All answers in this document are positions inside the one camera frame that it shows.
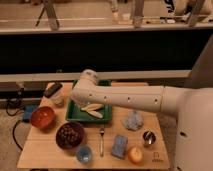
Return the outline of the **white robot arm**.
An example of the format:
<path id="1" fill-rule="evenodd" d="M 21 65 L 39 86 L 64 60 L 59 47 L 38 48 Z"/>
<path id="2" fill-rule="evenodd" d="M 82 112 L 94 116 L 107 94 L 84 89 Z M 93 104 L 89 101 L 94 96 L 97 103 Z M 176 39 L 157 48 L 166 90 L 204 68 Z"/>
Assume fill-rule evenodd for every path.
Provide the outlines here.
<path id="1" fill-rule="evenodd" d="M 82 72 L 71 99 L 178 117 L 174 171 L 213 171 L 213 88 L 98 86 L 98 74 Z"/>

